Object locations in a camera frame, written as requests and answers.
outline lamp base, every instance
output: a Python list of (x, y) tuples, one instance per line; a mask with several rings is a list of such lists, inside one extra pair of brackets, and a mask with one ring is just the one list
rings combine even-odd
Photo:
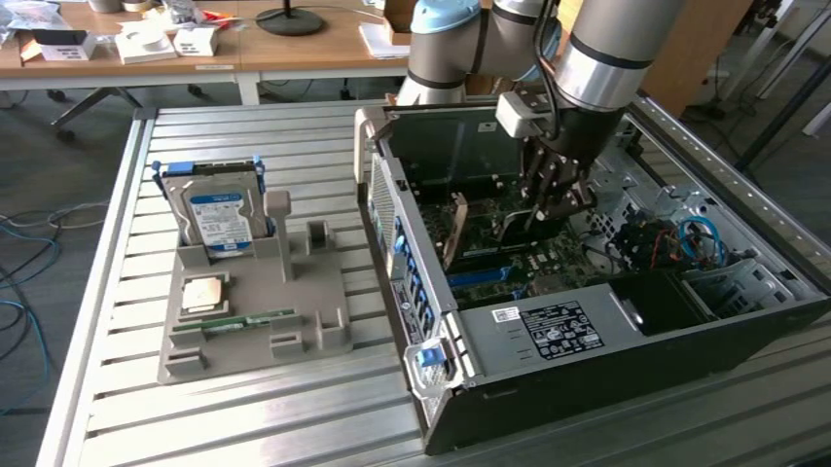
[(282, 9), (265, 10), (254, 18), (257, 25), (265, 32), (277, 36), (305, 36), (322, 29), (325, 21), (311, 12), (290, 9), (290, 18)]

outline workbench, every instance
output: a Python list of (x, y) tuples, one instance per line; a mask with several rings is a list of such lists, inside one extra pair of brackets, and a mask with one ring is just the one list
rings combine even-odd
[[(829, 271), (826, 247), (668, 114), (638, 100), (729, 190)], [(354, 194), (353, 116), (357, 108), (381, 104), (135, 114), (37, 465), (758, 466), (782, 465), (826, 447), (831, 317), (773, 342), (732, 372), (441, 456), (420, 453)], [(685, 172), (642, 139), (644, 162), (666, 183), (681, 181)], [(325, 219), (335, 232), (354, 350), (161, 386), (175, 225), (149, 163), (253, 155), (263, 159), (267, 188), (290, 193), (289, 230)]]
[[(325, 20), (323, 30), (310, 36), (282, 37), (267, 34), (253, 22), (259, 12), (277, 7), (274, 2), (195, 4), (203, 10), (243, 18), (241, 30), (230, 28), (219, 32), (214, 56), (179, 56), (121, 65), (114, 45), (98, 45), (89, 61), (45, 61), (37, 56), (21, 62), (19, 45), (29, 37), (27, 33), (21, 33), (21, 37), (0, 49), (0, 91), (234, 83), (241, 103), (255, 105), (259, 81), (403, 76), (406, 73), (405, 59), (378, 60), (367, 54), (358, 24), (379, 22), (379, 19), (346, 10), (318, 8), (314, 13)], [(291, 2), (291, 6), (302, 5), (335, 5), (378, 14), (359, 0)], [(94, 13), (85, 2), (62, 3), (61, 16), (73, 28), (95, 34), (115, 34), (121, 31), (118, 22), (139, 20), (137, 13)]]

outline hard drive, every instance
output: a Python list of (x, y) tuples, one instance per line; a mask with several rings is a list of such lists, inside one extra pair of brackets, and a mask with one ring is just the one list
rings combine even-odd
[(258, 158), (250, 162), (153, 162), (153, 180), (170, 203), (183, 245), (205, 245), (209, 258), (247, 254), (254, 238), (271, 234), (265, 215)]

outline robotic arm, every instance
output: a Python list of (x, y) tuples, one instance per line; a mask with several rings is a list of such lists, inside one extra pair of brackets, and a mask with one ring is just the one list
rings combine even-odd
[(542, 79), (545, 93), (500, 95), (496, 117), (524, 142), (521, 195), (532, 223), (596, 205), (588, 169), (612, 136), (684, 0), (584, 0), (560, 60), (558, 0), (420, 0), (398, 105), (464, 100), (464, 76)]

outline chair wheel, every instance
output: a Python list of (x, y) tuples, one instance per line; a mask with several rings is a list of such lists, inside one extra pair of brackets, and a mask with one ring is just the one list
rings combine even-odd
[(195, 97), (201, 97), (202, 95), (205, 95), (202, 89), (195, 85), (186, 85), (186, 91), (190, 93), (190, 95), (194, 95)]
[(71, 143), (74, 141), (74, 132), (67, 129), (58, 129), (54, 137), (63, 143)]
[(46, 91), (46, 96), (54, 102), (66, 102), (66, 95), (63, 94), (63, 92), (61, 90), (47, 90)]

